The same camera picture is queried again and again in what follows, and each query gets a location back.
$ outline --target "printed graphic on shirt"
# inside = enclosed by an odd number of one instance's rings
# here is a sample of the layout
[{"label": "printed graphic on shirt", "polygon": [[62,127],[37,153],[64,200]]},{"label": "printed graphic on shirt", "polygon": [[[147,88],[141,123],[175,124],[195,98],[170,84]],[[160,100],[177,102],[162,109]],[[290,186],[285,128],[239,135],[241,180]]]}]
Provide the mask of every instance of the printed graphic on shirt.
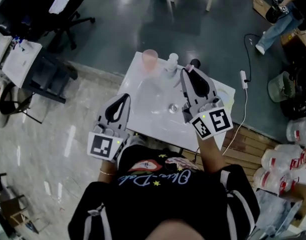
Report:
[{"label": "printed graphic on shirt", "polygon": [[152,173],[153,172],[147,171],[147,170],[135,170],[131,174],[132,175],[142,175],[142,174],[149,175],[149,174],[152,174]]},{"label": "printed graphic on shirt", "polygon": [[187,158],[183,157],[170,157],[166,159],[166,164],[176,164],[177,170],[181,171],[181,169],[194,169],[199,170],[199,167],[197,167],[194,163],[189,161]]},{"label": "printed graphic on shirt", "polygon": [[155,160],[149,159],[149,160],[142,160],[137,162],[132,166],[131,169],[129,169],[129,172],[133,171],[158,171],[159,169],[162,168],[162,165],[158,164]]},{"label": "printed graphic on shirt", "polygon": [[119,186],[123,185],[125,182],[131,182],[140,187],[153,185],[154,182],[159,182],[162,185],[165,180],[173,184],[185,185],[189,182],[191,173],[189,169],[185,169],[181,172],[171,174],[152,173],[150,175],[125,175],[119,177],[117,181],[120,182],[118,184]]}]

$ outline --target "white bottle with red label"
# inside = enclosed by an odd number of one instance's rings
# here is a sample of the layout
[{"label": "white bottle with red label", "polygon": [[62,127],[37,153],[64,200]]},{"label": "white bottle with red label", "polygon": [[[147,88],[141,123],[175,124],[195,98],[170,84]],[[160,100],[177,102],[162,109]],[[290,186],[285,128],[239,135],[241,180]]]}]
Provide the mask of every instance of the white bottle with red label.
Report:
[{"label": "white bottle with red label", "polygon": [[289,142],[296,142],[306,147],[306,117],[289,121],[286,137]]},{"label": "white bottle with red label", "polygon": [[282,176],[290,171],[306,167],[306,149],[299,145],[282,144],[275,149],[267,149],[261,164],[266,171]]},{"label": "white bottle with red label", "polygon": [[297,183],[289,172],[285,175],[275,175],[263,167],[255,172],[253,181],[254,187],[272,192],[278,196],[289,191]]}]

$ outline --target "wooden pallet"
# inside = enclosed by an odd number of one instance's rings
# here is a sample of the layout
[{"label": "wooden pallet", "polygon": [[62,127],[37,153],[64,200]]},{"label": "wooden pallet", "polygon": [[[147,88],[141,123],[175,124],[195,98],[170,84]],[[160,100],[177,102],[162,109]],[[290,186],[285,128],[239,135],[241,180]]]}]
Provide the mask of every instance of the wooden pallet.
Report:
[{"label": "wooden pallet", "polygon": [[[234,128],[226,132],[223,147],[221,152],[223,153],[226,147],[231,142],[238,125],[235,124]],[[249,130],[245,127],[241,127],[232,142],[230,148],[226,151],[224,159],[227,165],[240,165],[243,167],[247,179],[250,183],[253,182],[253,175],[256,170],[261,166],[261,158],[266,149],[274,149],[279,143],[265,137],[255,131]],[[182,153],[187,159],[192,161],[195,154],[191,151],[184,150]],[[198,153],[196,156],[196,165],[203,170],[202,158]]]}]

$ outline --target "pink cup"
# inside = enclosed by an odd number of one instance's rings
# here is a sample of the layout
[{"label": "pink cup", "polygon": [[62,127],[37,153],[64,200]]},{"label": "pink cup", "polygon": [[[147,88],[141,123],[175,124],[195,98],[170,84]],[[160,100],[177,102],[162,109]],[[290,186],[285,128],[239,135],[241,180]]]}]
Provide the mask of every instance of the pink cup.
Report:
[{"label": "pink cup", "polygon": [[152,49],[145,50],[142,53],[142,61],[143,61],[145,69],[148,72],[151,72],[154,70],[155,66],[157,65],[158,53]]}]

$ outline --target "white power cord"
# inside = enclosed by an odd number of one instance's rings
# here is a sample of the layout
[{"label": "white power cord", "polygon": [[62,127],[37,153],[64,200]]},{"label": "white power cord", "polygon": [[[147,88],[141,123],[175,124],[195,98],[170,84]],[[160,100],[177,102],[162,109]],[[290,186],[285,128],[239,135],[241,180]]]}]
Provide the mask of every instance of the white power cord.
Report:
[{"label": "white power cord", "polygon": [[7,29],[7,27],[4,26],[3,24],[0,24],[0,27],[4,28],[5,30]]},{"label": "white power cord", "polygon": [[239,129],[241,128],[241,126],[243,125],[243,123],[244,123],[244,121],[245,121],[245,118],[247,117],[248,91],[247,91],[246,88],[245,88],[244,90],[245,90],[246,100],[245,100],[245,106],[244,106],[244,118],[243,118],[243,121],[242,121],[242,123],[239,125],[239,127],[237,128],[237,130],[236,130],[236,132],[235,132],[235,135],[234,135],[233,139],[232,139],[231,142],[228,144],[228,146],[226,147],[226,149],[224,150],[224,152],[223,152],[222,155],[225,154],[225,152],[229,149],[229,147],[230,147],[231,144],[233,143],[235,137],[236,137],[237,134],[238,134]]}]

